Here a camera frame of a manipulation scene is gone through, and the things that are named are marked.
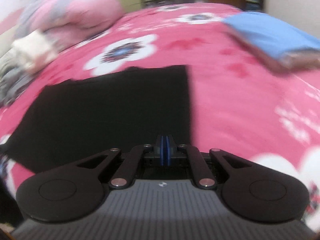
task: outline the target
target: ribbed gray surface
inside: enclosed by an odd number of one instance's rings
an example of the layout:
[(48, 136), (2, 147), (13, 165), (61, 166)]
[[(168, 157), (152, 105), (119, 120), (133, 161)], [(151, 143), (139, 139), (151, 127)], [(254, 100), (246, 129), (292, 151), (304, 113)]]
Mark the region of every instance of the ribbed gray surface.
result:
[(304, 240), (312, 231), (300, 221), (256, 224), (229, 212), (214, 191), (195, 188), (189, 180), (137, 180), (114, 190), (89, 216), (66, 224), (27, 220), (17, 240)]

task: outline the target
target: white flower pattern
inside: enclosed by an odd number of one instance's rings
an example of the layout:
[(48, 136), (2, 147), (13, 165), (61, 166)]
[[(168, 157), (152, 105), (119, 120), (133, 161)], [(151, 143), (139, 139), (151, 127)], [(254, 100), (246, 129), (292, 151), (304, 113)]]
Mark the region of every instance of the white flower pattern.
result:
[(166, 6), (161, 6), (157, 9), (158, 12), (172, 12), (180, 9), (185, 9), (188, 8), (186, 5), (166, 5)]
[(5, 144), (7, 142), (7, 140), (9, 140), (10, 136), (11, 136), (11, 134), (5, 134), (4, 136), (2, 136), (0, 138), (0, 145)]
[(139, 38), (117, 41), (107, 46), (101, 54), (88, 61), (84, 65), (84, 69), (93, 69), (93, 76), (111, 73), (127, 61), (143, 59), (155, 53), (156, 46), (151, 42), (156, 39), (156, 34), (149, 34)]
[(295, 168), (285, 158), (272, 153), (257, 155), (251, 161), (293, 176), (303, 182), (310, 193), (310, 204), (304, 220), (311, 229), (320, 230), (320, 147), (312, 147), (307, 150), (298, 168)]
[(99, 34), (97, 34), (97, 35), (94, 35), (94, 36), (92, 36), (91, 38), (89, 38), (89, 39), (87, 39), (87, 40), (85, 40), (85, 41), (82, 41), (82, 42), (80, 42), (79, 44), (77, 44), (77, 45), (75, 46), (75, 49), (80, 48), (80, 47), (82, 47), (82, 46), (90, 43), (91, 41), (95, 41), (95, 40), (97, 40), (97, 39), (100, 39), (100, 38), (102, 38), (103, 36), (106, 36), (106, 35), (109, 34), (109, 33), (111, 33), (111, 31), (110, 31), (110, 30), (106, 30), (106, 31), (104, 31), (104, 32), (102, 32), (102, 33), (99, 33)]
[(181, 15), (176, 21), (189, 24), (206, 24), (210, 22), (220, 22), (222, 21), (222, 18), (213, 13), (198, 13)]

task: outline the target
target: pink bedspread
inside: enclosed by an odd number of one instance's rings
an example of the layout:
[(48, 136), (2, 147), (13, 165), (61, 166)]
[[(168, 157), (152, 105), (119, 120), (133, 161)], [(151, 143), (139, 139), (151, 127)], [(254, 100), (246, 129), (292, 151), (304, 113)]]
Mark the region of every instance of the pink bedspread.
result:
[[(188, 65), (192, 143), (221, 148), (291, 174), (319, 203), (320, 71), (273, 76), (224, 31), (221, 19), (237, 9), (188, 4), (127, 14), (108, 31), (62, 53), (9, 108), (0, 110), (3, 143), (46, 85), (122, 71), (129, 66)], [(12, 194), (32, 173), (7, 162)], [(307, 223), (319, 227), (309, 208)]]

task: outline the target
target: bedsheet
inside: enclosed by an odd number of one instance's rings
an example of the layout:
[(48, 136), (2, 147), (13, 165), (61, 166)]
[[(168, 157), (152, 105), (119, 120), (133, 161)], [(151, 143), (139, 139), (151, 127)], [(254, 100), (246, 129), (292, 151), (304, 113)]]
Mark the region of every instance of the bedsheet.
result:
[[(0, 109), (5, 143), (46, 85), (129, 66), (188, 65), (192, 143), (221, 148), (300, 179), (310, 190), (307, 224), (320, 225), (320, 71), (274, 76), (225, 31), (239, 10), (222, 4), (150, 8), (60, 54), (9, 108)], [(12, 195), (32, 173), (3, 157)]]

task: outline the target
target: bed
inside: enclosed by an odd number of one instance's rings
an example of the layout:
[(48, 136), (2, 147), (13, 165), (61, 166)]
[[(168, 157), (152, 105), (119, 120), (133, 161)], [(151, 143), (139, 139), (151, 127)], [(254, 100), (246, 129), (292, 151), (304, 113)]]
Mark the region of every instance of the bed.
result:
[[(319, 229), (320, 71), (276, 76), (226, 32), (238, 9), (209, 3), (150, 8), (127, 14), (47, 66), (8, 108), (0, 109), (4, 144), (46, 85), (123, 71), (129, 66), (187, 65), (192, 144), (221, 148), (290, 174), (310, 191), (305, 220)], [(6, 156), (2, 177), (15, 196), (33, 173)]]

